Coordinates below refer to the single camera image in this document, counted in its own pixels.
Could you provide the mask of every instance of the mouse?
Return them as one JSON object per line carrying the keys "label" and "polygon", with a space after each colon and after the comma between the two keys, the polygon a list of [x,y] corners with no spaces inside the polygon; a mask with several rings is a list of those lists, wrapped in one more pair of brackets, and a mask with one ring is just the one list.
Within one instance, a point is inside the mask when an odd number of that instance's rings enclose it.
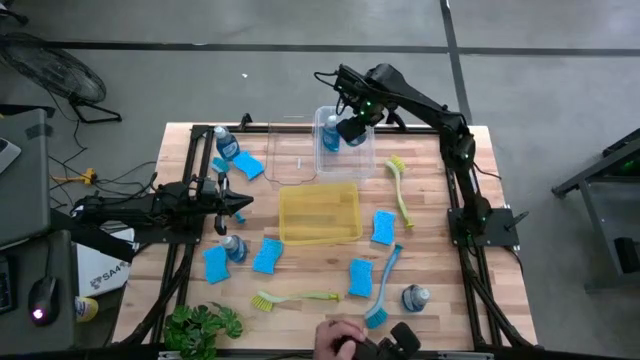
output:
{"label": "mouse", "polygon": [[29,291],[29,317],[36,326],[51,324],[58,317],[58,279],[45,276],[36,281]]}

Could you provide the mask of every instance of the wooden table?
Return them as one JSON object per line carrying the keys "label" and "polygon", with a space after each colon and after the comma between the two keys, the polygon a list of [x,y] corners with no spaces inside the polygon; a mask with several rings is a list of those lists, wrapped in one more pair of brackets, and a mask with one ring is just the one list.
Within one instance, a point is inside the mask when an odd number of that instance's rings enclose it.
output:
{"label": "wooden table", "polygon": [[[181,180],[192,125],[167,124],[158,156],[156,183]],[[485,171],[497,173],[487,127],[472,126],[471,131],[477,142],[477,164]],[[299,154],[312,149],[312,143],[302,135],[287,136],[291,136],[292,141],[289,147],[279,147],[278,154],[292,155],[288,158],[294,169],[293,163],[297,164]],[[249,150],[263,164],[266,163],[267,134],[237,134],[236,137],[243,149]],[[285,246],[273,276],[256,273],[251,266],[262,239],[279,238],[278,186],[264,176],[250,183],[238,170],[230,172],[231,189],[255,197],[255,201],[242,211],[247,218],[245,225],[228,221],[228,233],[237,234],[247,241],[249,257],[242,265],[228,262],[231,277],[209,285],[204,279],[202,252],[216,246],[221,236],[213,229],[213,217],[208,217],[202,242],[195,251],[187,295],[189,305],[215,300],[242,315],[245,327],[242,337],[233,341],[219,337],[218,348],[311,349],[315,327],[321,321],[348,318],[364,322],[363,314],[375,301],[382,271],[392,249],[374,245],[370,240],[374,212],[378,209],[397,212],[394,182],[383,165],[392,154],[400,156],[407,165],[402,192],[415,227],[405,230],[400,216],[395,221],[396,241],[404,246],[404,250],[386,286],[384,308],[389,318],[380,328],[369,331],[369,337],[378,341],[383,336],[390,336],[389,330],[397,322],[404,321],[416,332],[422,342],[422,350],[472,348],[458,253],[449,240],[446,210],[450,205],[438,137],[377,135],[375,141],[377,169],[360,186],[359,192],[364,235],[357,241],[336,245]],[[196,156],[193,173],[198,171],[199,157]],[[493,206],[502,206],[504,198],[500,181],[482,174],[478,176],[484,196]],[[129,335],[156,300],[166,253],[166,245],[152,245],[134,260],[114,341]],[[486,255],[496,302],[521,334],[535,343],[527,295],[517,262],[512,254],[501,248],[487,248]],[[176,268],[181,257],[178,254]],[[374,292],[371,299],[346,296],[339,303],[294,301],[275,306],[271,313],[261,312],[250,304],[257,290],[275,295],[312,290],[346,295],[349,264],[356,257],[374,262]],[[411,284],[419,284],[431,291],[432,298],[421,313],[407,313],[400,303],[400,293]],[[173,303],[167,307],[167,313],[172,309]],[[490,341],[485,307],[478,306],[478,311],[483,335]]]}

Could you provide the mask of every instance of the potted plant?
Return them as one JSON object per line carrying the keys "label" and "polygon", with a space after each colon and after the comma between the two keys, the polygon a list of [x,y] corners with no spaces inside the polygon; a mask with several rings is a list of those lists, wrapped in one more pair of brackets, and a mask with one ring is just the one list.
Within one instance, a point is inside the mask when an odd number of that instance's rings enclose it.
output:
{"label": "potted plant", "polygon": [[215,312],[206,305],[194,308],[176,306],[167,316],[164,343],[167,350],[179,351],[183,360],[214,360],[216,337],[226,334],[232,339],[242,335],[242,323],[233,310],[211,302]]}

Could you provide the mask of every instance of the yellow dish brush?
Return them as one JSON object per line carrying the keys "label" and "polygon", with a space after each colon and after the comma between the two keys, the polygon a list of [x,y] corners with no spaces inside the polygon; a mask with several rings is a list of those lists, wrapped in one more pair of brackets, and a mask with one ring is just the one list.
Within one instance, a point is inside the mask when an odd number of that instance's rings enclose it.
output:
{"label": "yellow dish brush", "polygon": [[285,297],[273,296],[267,294],[264,291],[258,291],[258,295],[251,299],[251,305],[256,309],[270,312],[273,309],[273,304],[279,304],[285,301],[300,300],[300,299],[318,299],[318,300],[335,300],[340,301],[340,295],[336,293],[304,293]]}
{"label": "yellow dish brush", "polygon": [[407,206],[404,204],[404,200],[402,200],[402,194],[400,193],[400,174],[404,172],[404,169],[406,167],[402,159],[395,155],[392,155],[391,159],[385,161],[384,164],[391,170],[391,172],[393,172],[393,175],[395,175],[396,177],[396,195],[398,196],[398,206],[400,207],[400,211],[402,212],[405,227],[407,229],[410,229],[413,227],[413,222],[409,217]]}

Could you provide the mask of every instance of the person's hand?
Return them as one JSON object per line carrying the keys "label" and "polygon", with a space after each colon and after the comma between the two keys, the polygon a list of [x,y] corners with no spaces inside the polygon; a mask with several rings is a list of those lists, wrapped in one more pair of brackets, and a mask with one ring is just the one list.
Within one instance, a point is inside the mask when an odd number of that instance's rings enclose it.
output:
{"label": "person's hand", "polygon": [[349,340],[342,345],[338,353],[333,351],[333,342],[343,336],[351,336],[364,341],[365,335],[360,325],[347,320],[329,320],[316,327],[316,344],[313,350],[314,360],[351,360],[356,353],[356,343]]}

